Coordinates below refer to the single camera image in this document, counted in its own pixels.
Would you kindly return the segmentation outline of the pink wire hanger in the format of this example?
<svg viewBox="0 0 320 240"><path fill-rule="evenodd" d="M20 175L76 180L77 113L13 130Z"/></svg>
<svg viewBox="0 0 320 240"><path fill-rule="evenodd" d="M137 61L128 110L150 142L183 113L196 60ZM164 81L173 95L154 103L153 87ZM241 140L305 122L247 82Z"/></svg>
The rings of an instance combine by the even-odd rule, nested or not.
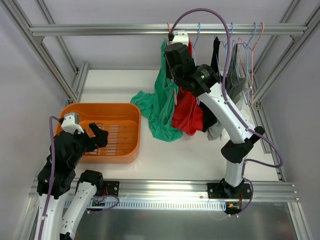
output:
<svg viewBox="0 0 320 240"><path fill-rule="evenodd" d="M171 31L171 25L169 22L167 22L167 27L168 27L168 32L170 33ZM176 91L176 88L174 87L173 89L173 99L174 99L174 105L176 106L177 105L177 91Z"/></svg>

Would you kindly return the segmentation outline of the blue wire hanger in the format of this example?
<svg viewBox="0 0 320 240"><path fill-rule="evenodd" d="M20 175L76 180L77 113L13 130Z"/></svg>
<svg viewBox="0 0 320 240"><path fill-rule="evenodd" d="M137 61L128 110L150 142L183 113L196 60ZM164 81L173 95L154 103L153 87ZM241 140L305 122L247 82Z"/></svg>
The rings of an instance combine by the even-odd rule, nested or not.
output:
<svg viewBox="0 0 320 240"><path fill-rule="evenodd" d="M194 60L194 63L195 65L197 65L197 57L196 57L196 48L197 48L197 43L198 43L198 40L199 40L199 36L200 36L200 33L201 33L201 23L198 22L198 30L197 30L197 35L196 35L196 38L195 38L195 41L194 41L194 44L193 44L193 48L192 48L192 51L193 51L193 60ZM197 105L199 106L200 105L200 100L198 97L195 97L195 100L196 100L196 103Z"/></svg>

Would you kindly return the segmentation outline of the green tank top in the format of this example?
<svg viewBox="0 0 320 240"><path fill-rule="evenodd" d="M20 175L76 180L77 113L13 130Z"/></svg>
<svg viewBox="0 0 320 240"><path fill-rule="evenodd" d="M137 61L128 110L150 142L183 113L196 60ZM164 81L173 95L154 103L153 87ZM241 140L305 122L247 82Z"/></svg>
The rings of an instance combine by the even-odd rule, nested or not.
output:
<svg viewBox="0 0 320 240"><path fill-rule="evenodd" d="M160 47L160 69L154 83L154 92L139 91L130 102L136 105L143 117L148 120L148 127L154 138L173 142L183 136L183 132L172 126L175 110L174 92L178 86L167 78L164 50L167 45L165 38Z"/></svg>

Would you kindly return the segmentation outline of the red tank top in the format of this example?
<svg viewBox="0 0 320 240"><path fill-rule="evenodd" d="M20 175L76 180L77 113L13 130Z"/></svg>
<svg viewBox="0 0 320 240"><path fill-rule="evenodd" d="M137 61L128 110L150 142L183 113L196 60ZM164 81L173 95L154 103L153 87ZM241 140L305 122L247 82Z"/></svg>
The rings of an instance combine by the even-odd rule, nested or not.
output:
<svg viewBox="0 0 320 240"><path fill-rule="evenodd" d="M178 87L176 105L172 116L172 127L193 136L204 127L204 113L191 92Z"/></svg>

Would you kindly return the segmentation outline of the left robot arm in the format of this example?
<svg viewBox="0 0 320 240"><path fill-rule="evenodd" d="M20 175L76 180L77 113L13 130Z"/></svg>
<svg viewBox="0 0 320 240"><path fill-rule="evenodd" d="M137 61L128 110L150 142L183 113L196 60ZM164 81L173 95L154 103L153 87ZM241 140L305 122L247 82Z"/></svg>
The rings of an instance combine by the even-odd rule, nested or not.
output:
<svg viewBox="0 0 320 240"><path fill-rule="evenodd" d="M37 176L39 201L35 239L72 240L82 215L90 200L104 191L103 174L85 170L77 182L75 197L67 212L63 212L71 183L76 176L76 166L85 153L107 146L108 131L100 129L94 122L89 125L94 136L86 131L62 130L50 135L50 154Z"/></svg>

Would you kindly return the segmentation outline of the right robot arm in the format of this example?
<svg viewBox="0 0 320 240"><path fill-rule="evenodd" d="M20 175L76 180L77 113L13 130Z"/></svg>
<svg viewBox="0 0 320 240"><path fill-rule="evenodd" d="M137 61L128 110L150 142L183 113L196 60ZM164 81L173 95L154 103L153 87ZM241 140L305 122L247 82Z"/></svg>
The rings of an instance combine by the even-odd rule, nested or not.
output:
<svg viewBox="0 0 320 240"><path fill-rule="evenodd" d="M184 91L198 97L222 124L230 138L221 149L226 159L225 177L216 188L208 192L208 196L239 198L244 184L244 161L260 139L250 130L264 134L264 129L247 121L223 90L224 85L218 75L207 64L196 65L187 45L180 42L167 45L164 57L174 82Z"/></svg>

